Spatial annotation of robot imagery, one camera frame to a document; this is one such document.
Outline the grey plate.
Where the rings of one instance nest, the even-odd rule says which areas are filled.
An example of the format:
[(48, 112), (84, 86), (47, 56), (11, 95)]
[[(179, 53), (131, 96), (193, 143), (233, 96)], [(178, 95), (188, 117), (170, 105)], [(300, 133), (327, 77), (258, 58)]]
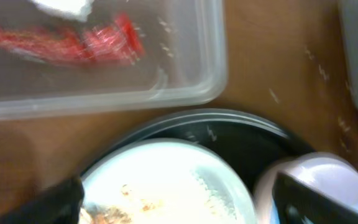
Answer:
[(138, 224), (253, 224), (257, 222), (248, 188), (213, 151), (183, 140), (132, 143), (103, 156), (81, 176), (81, 207), (118, 205), (120, 189), (161, 199), (162, 208), (135, 219)]

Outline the peanut shells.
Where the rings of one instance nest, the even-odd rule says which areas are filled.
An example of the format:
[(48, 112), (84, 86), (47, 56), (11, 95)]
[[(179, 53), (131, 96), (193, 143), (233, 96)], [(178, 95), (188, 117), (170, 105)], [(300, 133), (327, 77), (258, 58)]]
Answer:
[(120, 189), (124, 201), (118, 205), (96, 205), (93, 208), (80, 208), (78, 224), (130, 224), (135, 219), (162, 208), (163, 200), (144, 198), (128, 184)]

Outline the red snack wrapper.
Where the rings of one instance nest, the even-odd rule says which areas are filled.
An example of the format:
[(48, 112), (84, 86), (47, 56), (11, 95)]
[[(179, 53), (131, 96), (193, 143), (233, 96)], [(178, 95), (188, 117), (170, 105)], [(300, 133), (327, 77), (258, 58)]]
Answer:
[(68, 26), (55, 32), (0, 28), (0, 49), (57, 65), (132, 64), (144, 54), (138, 33), (125, 14), (113, 17), (109, 24), (83, 30)]

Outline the white tissue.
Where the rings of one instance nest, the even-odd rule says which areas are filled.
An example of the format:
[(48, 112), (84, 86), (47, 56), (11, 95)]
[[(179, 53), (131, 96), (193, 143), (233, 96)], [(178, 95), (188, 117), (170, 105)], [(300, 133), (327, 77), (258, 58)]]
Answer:
[(94, 0), (30, 0), (36, 8), (50, 16), (86, 22)]

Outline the pink bowl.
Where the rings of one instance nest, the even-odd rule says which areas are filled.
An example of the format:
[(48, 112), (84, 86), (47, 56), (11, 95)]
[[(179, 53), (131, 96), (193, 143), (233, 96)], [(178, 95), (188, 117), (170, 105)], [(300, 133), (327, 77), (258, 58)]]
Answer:
[(280, 222), (272, 195), (280, 171), (358, 212), (358, 171), (338, 156), (314, 152), (296, 159), (279, 160), (264, 170), (254, 189), (259, 223)]

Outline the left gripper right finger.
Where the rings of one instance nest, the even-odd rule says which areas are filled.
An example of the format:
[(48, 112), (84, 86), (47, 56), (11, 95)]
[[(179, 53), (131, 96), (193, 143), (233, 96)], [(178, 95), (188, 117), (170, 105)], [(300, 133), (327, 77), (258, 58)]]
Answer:
[(358, 224), (358, 211), (340, 205), (280, 172), (273, 185), (273, 201), (280, 224)]

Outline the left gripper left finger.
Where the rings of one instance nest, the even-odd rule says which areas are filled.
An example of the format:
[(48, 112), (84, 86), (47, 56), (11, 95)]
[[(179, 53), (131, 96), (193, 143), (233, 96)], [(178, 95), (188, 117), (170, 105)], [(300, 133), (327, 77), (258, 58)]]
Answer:
[(85, 197), (82, 179), (70, 177), (0, 216), (0, 224), (77, 224)]

